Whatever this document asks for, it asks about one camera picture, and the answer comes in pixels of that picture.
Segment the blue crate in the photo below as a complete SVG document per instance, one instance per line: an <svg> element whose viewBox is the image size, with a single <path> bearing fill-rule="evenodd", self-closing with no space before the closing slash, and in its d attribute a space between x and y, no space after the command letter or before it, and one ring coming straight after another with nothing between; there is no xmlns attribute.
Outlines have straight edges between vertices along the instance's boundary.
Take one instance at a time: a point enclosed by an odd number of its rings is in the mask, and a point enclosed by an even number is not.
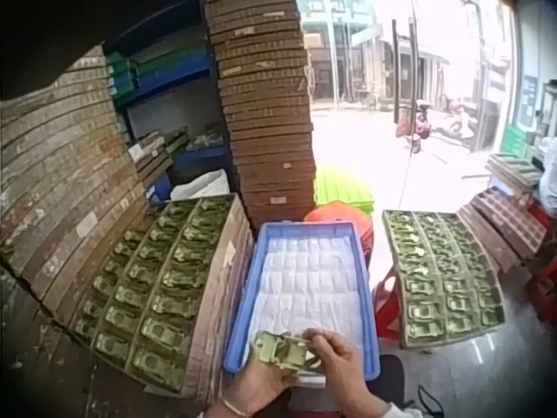
<svg viewBox="0 0 557 418"><path fill-rule="evenodd" d="M258 243L252 258L250 272L245 284L244 294L238 308L232 336L225 354L224 368L230 373L237 373L242 368L247 334L252 320L253 306L258 295L261 273L265 263L265 256L269 238L338 238L350 237L354 263L357 271L359 307L363 326L364 338L364 376L367 381L377 378L380 373L379 346L375 317L372 305L372 295L369 288L369 275L362 252L361 243L355 226L351 222L334 223L290 223L270 222L261 227Z"/></svg>

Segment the gray tiled floor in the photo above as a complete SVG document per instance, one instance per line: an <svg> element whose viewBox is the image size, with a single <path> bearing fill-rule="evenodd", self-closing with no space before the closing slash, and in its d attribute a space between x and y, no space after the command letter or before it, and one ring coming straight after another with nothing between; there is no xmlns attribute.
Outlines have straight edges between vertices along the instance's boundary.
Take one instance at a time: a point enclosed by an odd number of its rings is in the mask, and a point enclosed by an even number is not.
<svg viewBox="0 0 557 418"><path fill-rule="evenodd" d="M447 417L544 416L532 408L555 396L557 357L552 330L538 322L524 294L526 279L523 271L501 278L507 323L493 333L429 354L382 340L381 353L402 360L406 398L417 399L421 384Z"/></svg>

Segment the floor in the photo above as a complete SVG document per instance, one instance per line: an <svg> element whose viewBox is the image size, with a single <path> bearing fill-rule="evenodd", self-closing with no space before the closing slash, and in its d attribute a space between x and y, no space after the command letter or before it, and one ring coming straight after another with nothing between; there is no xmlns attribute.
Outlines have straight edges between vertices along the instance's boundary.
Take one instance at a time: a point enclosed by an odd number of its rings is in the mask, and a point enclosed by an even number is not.
<svg viewBox="0 0 557 418"><path fill-rule="evenodd" d="M380 220L383 209L452 212L487 186L487 178L466 179L482 171L485 153L469 155L465 146L429 138L422 152L409 160L403 139L393 136L389 114L315 111L313 123L318 166L356 172L375 198L372 286L392 263ZM501 277L507 323L493 333L427 353L400 350L396 342L382 340L381 353L402 360L406 398L417 401L421 384L441 402L447 417L534 416L529 409L549 395L557 381L557 338L538 322L526 299L528 278L524 270Z"/></svg>

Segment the shelf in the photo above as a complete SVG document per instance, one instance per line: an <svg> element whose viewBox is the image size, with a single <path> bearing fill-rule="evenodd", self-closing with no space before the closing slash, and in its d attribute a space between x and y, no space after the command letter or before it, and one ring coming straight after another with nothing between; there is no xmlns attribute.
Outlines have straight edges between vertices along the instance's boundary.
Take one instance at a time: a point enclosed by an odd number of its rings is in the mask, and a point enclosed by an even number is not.
<svg viewBox="0 0 557 418"><path fill-rule="evenodd" d="M129 57L161 37L201 22L199 0L182 0L151 15L120 36L106 42L104 51L105 54L118 51L123 56Z"/></svg>
<svg viewBox="0 0 557 418"><path fill-rule="evenodd" d="M177 166L189 165L202 159L225 157L226 148L224 145L212 146L196 151L178 150L172 154L174 164Z"/></svg>
<svg viewBox="0 0 557 418"><path fill-rule="evenodd" d="M154 73L150 78L141 78L141 85L135 91L114 100L116 108L121 111L173 87L209 76L209 60L205 51L200 51L172 67L162 68Z"/></svg>

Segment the person's right hand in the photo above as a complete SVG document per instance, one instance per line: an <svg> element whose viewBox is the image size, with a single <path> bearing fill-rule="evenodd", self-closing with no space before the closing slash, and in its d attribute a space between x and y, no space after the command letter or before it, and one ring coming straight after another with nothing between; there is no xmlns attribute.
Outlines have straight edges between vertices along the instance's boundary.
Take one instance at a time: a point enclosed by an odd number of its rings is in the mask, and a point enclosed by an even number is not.
<svg viewBox="0 0 557 418"><path fill-rule="evenodd" d="M367 397L364 362L361 352L339 334L310 328L304 333L323 362L326 385L341 411L346 411L353 399Z"/></svg>

